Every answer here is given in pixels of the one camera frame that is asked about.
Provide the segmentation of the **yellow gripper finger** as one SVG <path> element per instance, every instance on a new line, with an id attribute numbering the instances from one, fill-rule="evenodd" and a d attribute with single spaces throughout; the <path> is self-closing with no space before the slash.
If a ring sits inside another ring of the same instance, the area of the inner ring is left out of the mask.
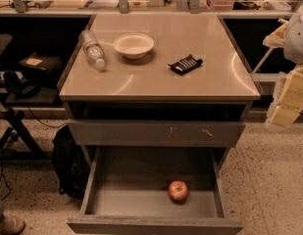
<path id="1" fill-rule="evenodd" d="M 282 21 L 276 30 L 264 38 L 262 44 L 270 48 L 282 48 L 284 46 L 284 36 L 287 25 L 288 21 Z"/>
<path id="2" fill-rule="evenodd" d="M 266 125 L 291 126 L 303 112 L 303 66 L 278 74 L 273 98 L 267 111 Z"/>

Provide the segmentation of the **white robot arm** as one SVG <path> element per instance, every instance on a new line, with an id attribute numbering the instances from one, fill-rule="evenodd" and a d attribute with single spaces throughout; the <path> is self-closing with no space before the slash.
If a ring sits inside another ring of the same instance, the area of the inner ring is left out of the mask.
<path id="1" fill-rule="evenodd" d="M 289 73 L 278 75 L 266 120 L 274 128 L 289 127 L 303 112 L 303 3 L 288 22 L 265 37 L 263 44 L 282 48 L 284 57 L 295 64 Z"/>

